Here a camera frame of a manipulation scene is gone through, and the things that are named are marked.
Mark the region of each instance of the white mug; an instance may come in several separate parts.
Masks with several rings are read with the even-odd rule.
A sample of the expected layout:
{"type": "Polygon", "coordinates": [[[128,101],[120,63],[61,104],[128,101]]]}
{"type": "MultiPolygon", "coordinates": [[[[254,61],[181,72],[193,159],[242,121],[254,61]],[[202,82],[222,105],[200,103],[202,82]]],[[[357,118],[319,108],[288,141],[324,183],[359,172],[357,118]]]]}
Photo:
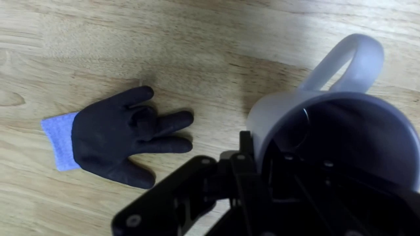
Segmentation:
{"type": "Polygon", "coordinates": [[[302,159],[345,162],[401,186],[420,189],[420,145],[411,122],[390,104],[365,95],[384,65],[373,38],[344,38],[293,93],[272,93],[258,101],[247,126],[261,172],[267,147],[302,159]],[[321,88],[348,62],[330,91],[321,88]]]}

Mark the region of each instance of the black glove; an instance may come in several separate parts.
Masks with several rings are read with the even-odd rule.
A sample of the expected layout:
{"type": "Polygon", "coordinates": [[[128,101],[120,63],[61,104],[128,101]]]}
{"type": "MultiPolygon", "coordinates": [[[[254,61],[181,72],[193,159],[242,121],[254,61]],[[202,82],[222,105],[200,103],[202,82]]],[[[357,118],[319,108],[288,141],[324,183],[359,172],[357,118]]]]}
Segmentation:
{"type": "Polygon", "coordinates": [[[191,151],[188,139],[172,134],[195,120],[189,112],[159,118],[150,106],[134,106],[153,96],[150,87],[141,87],[83,109],[74,121],[71,135],[75,162],[104,179],[153,188],[155,176],[128,158],[145,152],[191,151]]]}

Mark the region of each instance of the black mechanical part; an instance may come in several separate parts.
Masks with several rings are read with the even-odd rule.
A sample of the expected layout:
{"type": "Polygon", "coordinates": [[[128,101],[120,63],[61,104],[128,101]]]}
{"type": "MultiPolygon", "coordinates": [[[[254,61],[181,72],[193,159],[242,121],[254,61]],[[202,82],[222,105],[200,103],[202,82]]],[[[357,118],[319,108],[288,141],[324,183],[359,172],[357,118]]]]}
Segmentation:
{"type": "Polygon", "coordinates": [[[268,146],[256,172],[252,138],[219,163],[198,156],[113,221],[114,235],[184,235],[218,200],[231,209],[208,235],[418,236],[420,197],[339,162],[309,163],[268,146]]]}

